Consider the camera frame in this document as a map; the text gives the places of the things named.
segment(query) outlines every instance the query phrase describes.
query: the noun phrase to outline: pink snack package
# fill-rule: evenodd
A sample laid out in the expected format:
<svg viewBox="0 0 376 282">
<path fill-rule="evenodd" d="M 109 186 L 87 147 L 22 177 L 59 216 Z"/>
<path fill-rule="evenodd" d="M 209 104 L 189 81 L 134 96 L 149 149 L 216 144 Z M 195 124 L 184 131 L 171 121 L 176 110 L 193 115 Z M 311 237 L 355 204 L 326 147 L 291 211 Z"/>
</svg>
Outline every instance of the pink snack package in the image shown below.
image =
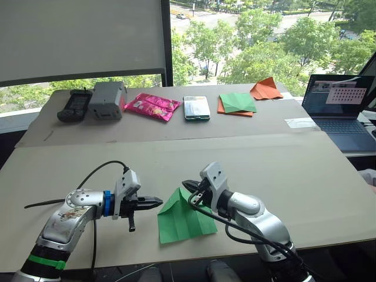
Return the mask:
<svg viewBox="0 0 376 282">
<path fill-rule="evenodd" d="M 125 105 L 124 109 L 168 122 L 180 104 L 181 102 L 175 100 L 140 93 L 135 100 Z"/>
</svg>

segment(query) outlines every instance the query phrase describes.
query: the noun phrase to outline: window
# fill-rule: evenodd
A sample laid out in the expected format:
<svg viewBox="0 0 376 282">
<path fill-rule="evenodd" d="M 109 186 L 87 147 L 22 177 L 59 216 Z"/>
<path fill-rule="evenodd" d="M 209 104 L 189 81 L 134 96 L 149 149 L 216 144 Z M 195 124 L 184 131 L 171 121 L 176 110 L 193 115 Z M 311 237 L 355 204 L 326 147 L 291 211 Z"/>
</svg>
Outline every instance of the window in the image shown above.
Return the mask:
<svg viewBox="0 0 376 282">
<path fill-rule="evenodd" d="M 174 84 L 254 83 L 273 76 L 303 96 L 312 73 L 358 74 L 372 57 L 374 4 L 171 0 Z"/>
<path fill-rule="evenodd" d="M 15 85 L 0 88 L 0 113 L 42 107 L 53 91 L 59 89 L 91 89 L 96 82 L 122 80 L 127 88 L 148 88 L 161 85 L 160 75 L 116 76 Z"/>
</svg>

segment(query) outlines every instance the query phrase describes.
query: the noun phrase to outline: small white box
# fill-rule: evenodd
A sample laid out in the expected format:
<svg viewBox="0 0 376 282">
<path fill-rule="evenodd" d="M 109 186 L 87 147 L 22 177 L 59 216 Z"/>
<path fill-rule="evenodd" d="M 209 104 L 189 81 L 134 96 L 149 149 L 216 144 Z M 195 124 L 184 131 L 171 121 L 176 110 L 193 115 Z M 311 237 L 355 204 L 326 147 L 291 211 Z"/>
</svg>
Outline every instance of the small white box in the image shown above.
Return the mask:
<svg viewBox="0 0 376 282">
<path fill-rule="evenodd" d="M 97 82 L 88 110 L 95 119 L 121 119 L 126 89 L 122 81 Z"/>
</svg>

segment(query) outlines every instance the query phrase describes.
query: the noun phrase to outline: black remote control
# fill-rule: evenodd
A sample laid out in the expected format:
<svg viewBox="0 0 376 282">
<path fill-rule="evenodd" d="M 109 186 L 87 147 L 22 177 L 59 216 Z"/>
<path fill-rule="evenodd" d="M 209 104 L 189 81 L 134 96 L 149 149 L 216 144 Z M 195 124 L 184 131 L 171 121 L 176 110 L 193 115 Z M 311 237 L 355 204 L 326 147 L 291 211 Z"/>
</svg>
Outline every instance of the black remote control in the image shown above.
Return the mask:
<svg viewBox="0 0 376 282">
<path fill-rule="evenodd" d="M 88 111 L 88 104 L 93 93 L 88 90 L 71 90 L 70 98 L 64 109 L 58 112 L 58 119 L 62 122 L 80 122 Z"/>
</svg>

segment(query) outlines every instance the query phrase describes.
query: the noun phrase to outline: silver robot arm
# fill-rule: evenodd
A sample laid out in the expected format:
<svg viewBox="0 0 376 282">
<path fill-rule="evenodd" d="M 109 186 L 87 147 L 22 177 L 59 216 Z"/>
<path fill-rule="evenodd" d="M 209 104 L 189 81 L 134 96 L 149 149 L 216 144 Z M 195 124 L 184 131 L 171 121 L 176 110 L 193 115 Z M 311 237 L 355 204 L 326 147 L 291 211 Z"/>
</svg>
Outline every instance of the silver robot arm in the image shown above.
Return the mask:
<svg viewBox="0 0 376 282">
<path fill-rule="evenodd" d="M 129 231 L 135 231 L 136 210 L 152 209 L 163 202 L 156 197 L 137 197 L 140 181 L 136 173 L 127 170 L 116 182 L 115 191 L 78 189 L 70 192 L 64 204 L 49 218 L 23 267 L 12 282 L 55 282 L 86 224 L 102 216 L 127 217 Z"/>
<path fill-rule="evenodd" d="M 227 186 L 227 176 L 219 163 L 209 164 L 200 172 L 200 176 L 202 178 L 200 183 L 192 180 L 183 182 L 183 185 L 192 193 L 197 192 L 197 196 L 191 203 L 193 206 L 203 202 L 221 217 L 233 219 L 238 226 L 263 236 L 269 241 L 282 244 L 285 249 L 296 254 L 294 243 L 283 222 L 270 213 L 259 198 L 230 192 Z M 256 244 L 256 249 L 270 270 L 274 282 L 314 282 L 310 273 L 287 259 L 284 255 L 285 251 L 282 253 L 268 244 Z"/>
</svg>

